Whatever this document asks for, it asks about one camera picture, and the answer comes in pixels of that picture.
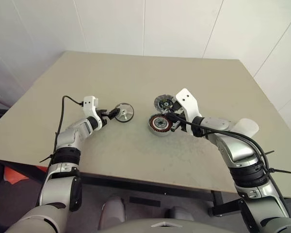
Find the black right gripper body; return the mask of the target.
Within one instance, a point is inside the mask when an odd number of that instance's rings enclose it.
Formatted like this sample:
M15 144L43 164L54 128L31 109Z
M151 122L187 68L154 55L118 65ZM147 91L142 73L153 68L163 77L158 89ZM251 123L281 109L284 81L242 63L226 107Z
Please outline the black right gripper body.
M183 111L182 107L177 106L177 105L173 105L171 107L171 112L175 113L175 115L177 117L179 117L182 120L186 121L186 117L185 117L185 114L184 114L184 111ZM180 128L184 132L187 132L186 123L184 123L182 120L178 120L177 122L173 122L173 126L171 127L171 131L172 132L175 132L178 128Z

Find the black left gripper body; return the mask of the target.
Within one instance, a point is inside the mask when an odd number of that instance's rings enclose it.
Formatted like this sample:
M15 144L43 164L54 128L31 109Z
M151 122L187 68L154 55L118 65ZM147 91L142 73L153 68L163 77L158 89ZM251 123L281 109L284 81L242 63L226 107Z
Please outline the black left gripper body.
M107 124L107 119L106 119L108 117L107 110L106 109L99 109L99 110L97 110L97 115L102 122L102 127L104 127Z

